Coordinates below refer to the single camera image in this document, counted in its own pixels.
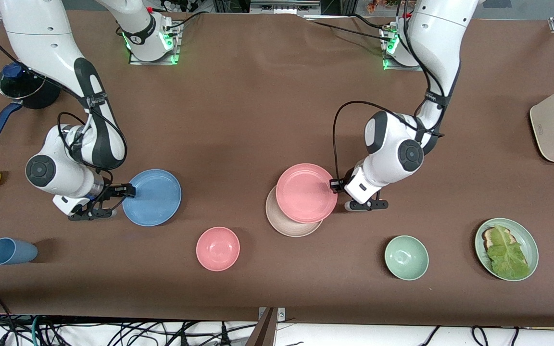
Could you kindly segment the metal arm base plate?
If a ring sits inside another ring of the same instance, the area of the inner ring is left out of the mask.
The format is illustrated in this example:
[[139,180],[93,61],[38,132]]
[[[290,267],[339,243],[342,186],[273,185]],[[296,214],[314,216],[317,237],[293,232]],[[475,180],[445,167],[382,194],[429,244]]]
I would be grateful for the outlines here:
[[421,72],[422,68],[402,42],[397,22],[390,22],[379,29],[382,42],[384,70],[403,70]]
[[184,26],[169,29],[172,20],[164,19],[160,28],[151,34],[145,44],[138,45],[126,40],[130,65],[177,65],[180,59]]

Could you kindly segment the green plate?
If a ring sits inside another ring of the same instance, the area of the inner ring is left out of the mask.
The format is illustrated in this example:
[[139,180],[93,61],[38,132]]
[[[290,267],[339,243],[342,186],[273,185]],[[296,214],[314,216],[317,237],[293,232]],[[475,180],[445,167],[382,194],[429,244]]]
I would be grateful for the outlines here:
[[479,226],[474,236],[474,251],[477,258],[479,259],[479,262],[493,276],[501,280],[504,280],[503,278],[500,278],[499,276],[491,272],[491,261],[487,256],[487,252],[484,248],[483,238],[482,238],[483,232],[485,230],[497,225],[505,226],[506,228],[510,229],[512,232],[512,235],[514,235],[516,240],[521,244],[522,252],[525,254],[525,258],[529,263],[529,267],[530,267],[530,274],[523,280],[529,278],[536,271],[537,266],[539,264],[539,251],[538,251],[537,243],[533,238],[532,234],[530,234],[530,232],[526,230],[525,227],[523,227],[520,223],[513,221],[511,219],[506,219],[506,218],[488,219],[487,221],[483,222]]

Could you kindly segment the small green bowl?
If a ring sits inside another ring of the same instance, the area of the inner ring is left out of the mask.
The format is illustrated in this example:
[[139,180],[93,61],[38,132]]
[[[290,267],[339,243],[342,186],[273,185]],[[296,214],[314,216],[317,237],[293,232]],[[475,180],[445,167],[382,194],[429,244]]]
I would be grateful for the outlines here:
[[409,235],[391,239],[384,251],[387,269],[396,278],[414,281],[422,278],[428,270],[429,255],[424,244]]

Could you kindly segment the blue plate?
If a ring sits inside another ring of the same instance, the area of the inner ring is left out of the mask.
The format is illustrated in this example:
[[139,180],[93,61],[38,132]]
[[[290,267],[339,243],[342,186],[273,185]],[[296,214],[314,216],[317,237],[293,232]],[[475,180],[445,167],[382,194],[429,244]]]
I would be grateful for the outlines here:
[[123,211],[136,225],[161,225],[171,219],[180,207],[182,187],[168,171],[151,169],[140,172],[130,180],[130,184],[136,189],[136,195],[123,201]]

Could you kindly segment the toasted bread slice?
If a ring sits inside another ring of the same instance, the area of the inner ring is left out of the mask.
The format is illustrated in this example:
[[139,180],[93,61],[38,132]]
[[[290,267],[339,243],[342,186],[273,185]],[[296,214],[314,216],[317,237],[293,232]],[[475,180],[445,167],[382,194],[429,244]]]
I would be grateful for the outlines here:
[[489,250],[491,246],[494,246],[494,239],[501,241],[502,245],[512,245],[517,242],[508,228],[499,225],[485,230],[482,238],[485,250]]

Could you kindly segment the beige plate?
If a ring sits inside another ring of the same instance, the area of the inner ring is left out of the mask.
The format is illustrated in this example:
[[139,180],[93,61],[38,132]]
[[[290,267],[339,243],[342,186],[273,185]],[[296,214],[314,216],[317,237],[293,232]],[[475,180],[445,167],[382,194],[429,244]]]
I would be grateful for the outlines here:
[[320,227],[323,221],[301,223],[286,216],[277,203],[276,188],[274,186],[268,194],[264,210],[268,222],[277,232],[291,238],[301,238],[312,234]]

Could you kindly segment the pink plate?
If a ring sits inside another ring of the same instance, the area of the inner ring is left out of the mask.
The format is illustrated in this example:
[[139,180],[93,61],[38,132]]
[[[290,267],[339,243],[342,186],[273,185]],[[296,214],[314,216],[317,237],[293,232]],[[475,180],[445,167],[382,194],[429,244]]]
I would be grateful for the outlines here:
[[282,212],[295,222],[311,224],[332,214],[337,194],[330,187],[332,175],[323,167],[301,163],[286,169],[276,186]]

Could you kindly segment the green lettuce leaf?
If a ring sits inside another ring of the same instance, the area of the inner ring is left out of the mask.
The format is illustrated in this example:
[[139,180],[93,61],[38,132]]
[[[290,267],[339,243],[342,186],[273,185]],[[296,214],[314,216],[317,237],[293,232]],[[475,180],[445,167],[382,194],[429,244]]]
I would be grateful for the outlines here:
[[530,274],[529,263],[517,241],[512,245],[502,245],[494,239],[494,246],[486,250],[491,261],[491,272],[504,280],[523,280]]

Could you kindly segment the grey metal post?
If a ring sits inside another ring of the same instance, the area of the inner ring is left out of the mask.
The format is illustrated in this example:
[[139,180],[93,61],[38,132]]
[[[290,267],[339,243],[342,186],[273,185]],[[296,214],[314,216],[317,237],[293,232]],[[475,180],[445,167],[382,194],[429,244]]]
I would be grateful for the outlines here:
[[255,325],[245,346],[275,346],[277,324],[285,320],[286,308],[260,307],[259,322]]

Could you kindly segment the blue cup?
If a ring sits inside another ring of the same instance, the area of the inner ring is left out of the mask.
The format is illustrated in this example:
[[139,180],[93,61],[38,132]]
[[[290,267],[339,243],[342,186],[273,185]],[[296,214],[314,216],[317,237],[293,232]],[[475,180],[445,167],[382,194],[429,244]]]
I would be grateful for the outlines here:
[[26,241],[0,238],[0,265],[28,263],[38,256],[38,248]]

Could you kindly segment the glass pot lid blue knob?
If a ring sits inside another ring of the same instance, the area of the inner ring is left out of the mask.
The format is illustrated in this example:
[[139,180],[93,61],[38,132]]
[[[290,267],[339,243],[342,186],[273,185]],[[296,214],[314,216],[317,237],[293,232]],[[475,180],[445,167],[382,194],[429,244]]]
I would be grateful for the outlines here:
[[11,62],[0,71],[0,94],[10,99],[23,99],[35,94],[44,79],[29,72],[20,63]]

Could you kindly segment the small pink bowl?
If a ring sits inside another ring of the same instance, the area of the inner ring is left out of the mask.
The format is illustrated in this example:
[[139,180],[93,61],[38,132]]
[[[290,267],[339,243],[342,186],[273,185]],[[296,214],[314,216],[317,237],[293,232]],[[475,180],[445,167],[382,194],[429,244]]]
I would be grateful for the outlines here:
[[215,226],[204,231],[196,244],[196,256],[202,267],[221,272],[233,266],[239,258],[240,241],[232,230]]

